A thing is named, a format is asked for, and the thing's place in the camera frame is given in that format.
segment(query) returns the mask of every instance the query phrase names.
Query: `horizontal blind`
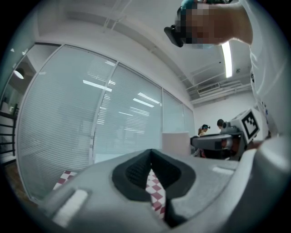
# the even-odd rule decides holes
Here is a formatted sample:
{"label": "horizontal blind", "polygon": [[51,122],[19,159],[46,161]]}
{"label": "horizontal blind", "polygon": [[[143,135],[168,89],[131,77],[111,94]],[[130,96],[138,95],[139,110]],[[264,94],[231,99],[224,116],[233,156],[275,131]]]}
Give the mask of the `horizontal blind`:
{"label": "horizontal blind", "polygon": [[41,200],[65,170],[89,165],[89,143],[101,93],[115,62],[64,46],[44,65],[19,116],[20,173],[31,198]]}
{"label": "horizontal blind", "polygon": [[184,105],[185,130],[189,132],[189,136],[196,135],[194,126],[194,115],[190,108]]}
{"label": "horizontal blind", "polygon": [[183,104],[163,91],[163,132],[184,132]]}
{"label": "horizontal blind", "polygon": [[96,123],[95,161],[160,148],[161,88],[120,65],[108,88]]}

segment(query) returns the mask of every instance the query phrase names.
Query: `person's neck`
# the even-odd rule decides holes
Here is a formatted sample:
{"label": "person's neck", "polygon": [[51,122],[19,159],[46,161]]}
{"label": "person's neck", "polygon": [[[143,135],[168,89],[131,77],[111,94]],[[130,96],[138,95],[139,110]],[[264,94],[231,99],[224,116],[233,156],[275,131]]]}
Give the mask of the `person's neck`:
{"label": "person's neck", "polygon": [[233,39],[251,45],[253,30],[245,8],[240,3],[229,4],[227,8],[230,13]]}

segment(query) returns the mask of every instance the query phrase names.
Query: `black headset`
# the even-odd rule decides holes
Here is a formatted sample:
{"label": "black headset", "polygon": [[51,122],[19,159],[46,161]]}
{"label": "black headset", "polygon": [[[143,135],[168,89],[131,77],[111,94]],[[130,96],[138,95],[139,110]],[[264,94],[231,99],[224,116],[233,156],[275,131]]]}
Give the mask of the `black headset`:
{"label": "black headset", "polygon": [[[229,4],[231,2],[232,0],[207,0],[206,4]],[[197,0],[197,3],[203,3],[203,0]],[[197,3],[192,0],[191,9],[197,9]],[[198,44],[198,39],[192,38],[191,32],[187,32],[186,30],[186,15],[181,15],[181,7],[177,11],[175,24],[171,27],[165,27],[164,32],[172,44],[180,48],[184,44]]]}

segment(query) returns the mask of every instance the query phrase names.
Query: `person in background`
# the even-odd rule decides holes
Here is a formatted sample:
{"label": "person in background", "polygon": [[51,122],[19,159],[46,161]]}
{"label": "person in background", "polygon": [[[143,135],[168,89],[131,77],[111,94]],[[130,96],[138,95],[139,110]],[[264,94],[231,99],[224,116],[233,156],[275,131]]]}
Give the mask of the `person in background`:
{"label": "person in background", "polygon": [[203,126],[200,127],[200,129],[198,130],[198,135],[199,135],[199,136],[203,136],[203,135],[205,135],[205,133],[207,132],[208,129],[210,129],[210,126],[208,126],[208,125],[203,125]]}
{"label": "person in background", "polygon": [[222,129],[222,125],[223,125],[223,120],[222,119],[219,119],[218,121],[217,121],[217,126],[218,126],[218,128],[221,130]]}

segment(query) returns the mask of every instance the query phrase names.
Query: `person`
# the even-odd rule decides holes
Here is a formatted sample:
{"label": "person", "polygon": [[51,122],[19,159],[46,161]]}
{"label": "person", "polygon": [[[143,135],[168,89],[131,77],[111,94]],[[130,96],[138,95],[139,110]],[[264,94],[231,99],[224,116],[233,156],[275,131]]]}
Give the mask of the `person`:
{"label": "person", "polygon": [[199,136],[205,135],[205,133],[207,132],[208,129],[210,129],[210,126],[208,126],[208,125],[201,126],[198,130],[198,135]]}
{"label": "person", "polygon": [[218,121],[217,121],[217,127],[221,130],[222,129],[222,125],[223,125],[223,120],[222,119],[219,119]]}
{"label": "person", "polygon": [[[188,10],[189,2],[196,2],[197,7]],[[257,109],[268,126],[265,132],[290,134],[290,105],[286,103],[290,99],[290,46],[264,8],[254,0],[211,5],[206,0],[184,0],[181,9],[186,9],[186,31],[194,41],[215,46],[233,39],[249,45],[250,82]]]}

